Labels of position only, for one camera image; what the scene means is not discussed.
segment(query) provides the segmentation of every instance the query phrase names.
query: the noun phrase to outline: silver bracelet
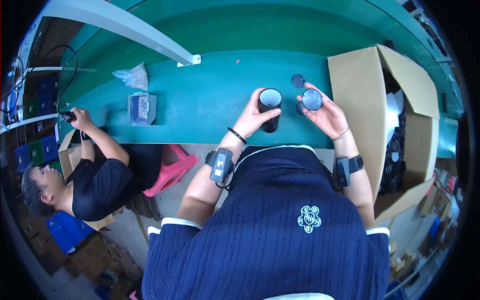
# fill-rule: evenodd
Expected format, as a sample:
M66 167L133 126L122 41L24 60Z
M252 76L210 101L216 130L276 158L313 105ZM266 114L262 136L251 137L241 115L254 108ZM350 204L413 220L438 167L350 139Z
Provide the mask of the silver bracelet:
M332 140L332 141L338 141L339 139L344 138L344 137L347 135L347 132L348 132L349 130L350 130L350 126L347 127L347 130L345 130L345 132L344 132L341 136L337 137L336 139L332 139L332 138L331 138L331 140Z

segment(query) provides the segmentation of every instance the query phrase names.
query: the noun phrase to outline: ear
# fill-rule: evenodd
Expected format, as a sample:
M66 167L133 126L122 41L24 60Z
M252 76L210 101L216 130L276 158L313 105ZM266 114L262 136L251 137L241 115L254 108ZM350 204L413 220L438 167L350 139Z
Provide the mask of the ear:
M52 195L51 194L42 194L41 197L40 197L40 200L43 203L48 204L50 201L52 201Z

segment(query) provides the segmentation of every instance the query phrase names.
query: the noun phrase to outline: hand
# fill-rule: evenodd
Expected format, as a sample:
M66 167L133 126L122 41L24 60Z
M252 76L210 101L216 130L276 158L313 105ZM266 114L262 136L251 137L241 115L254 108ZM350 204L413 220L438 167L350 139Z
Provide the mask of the hand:
M260 126L270 119L275 118L280 114L280 109L273 109L260 113L258 110L258 99L260 92L265 88L257 88L250 96L250 100L245 106L245 109L241 113L237 122L233 126L235 130L242 138L246 139L250 137Z
M74 128L84 132L85 129L88 129L89 126L93 125L88 109L74 107L70 109L70 111L74 113L77 118L71 123Z
M343 135L348 129L347 119L343 111L313 84L305 83L305 87L313 88L320 92L322 95L322 106L315 111L309 111L304 108L303 113L306 113L307 118L331 139L336 139ZM301 101L301 96L297 96L297 100Z

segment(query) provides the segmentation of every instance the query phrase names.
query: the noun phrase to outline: hair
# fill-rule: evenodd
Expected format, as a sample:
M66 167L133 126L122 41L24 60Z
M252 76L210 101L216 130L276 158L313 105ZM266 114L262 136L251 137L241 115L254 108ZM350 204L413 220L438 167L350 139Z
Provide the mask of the hair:
M24 171L22 178L22 195L28 210L36 216L51 217L55 212L55 208L42 202L41 196L44 185L38 183L32 178L33 164L30 164Z

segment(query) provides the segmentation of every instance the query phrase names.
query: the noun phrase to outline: smartwatch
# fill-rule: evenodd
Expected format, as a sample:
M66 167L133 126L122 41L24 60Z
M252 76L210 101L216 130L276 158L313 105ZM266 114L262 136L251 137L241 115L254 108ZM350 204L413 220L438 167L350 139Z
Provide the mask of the smartwatch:
M350 174L363 169L363 159L357 155L351 159L348 157L338 157L335 159L336 166L336 184L338 187L350 185Z
M205 163L212 167L210 179L215 182L225 183L233 171L233 153L225 148L212 151L207 154Z

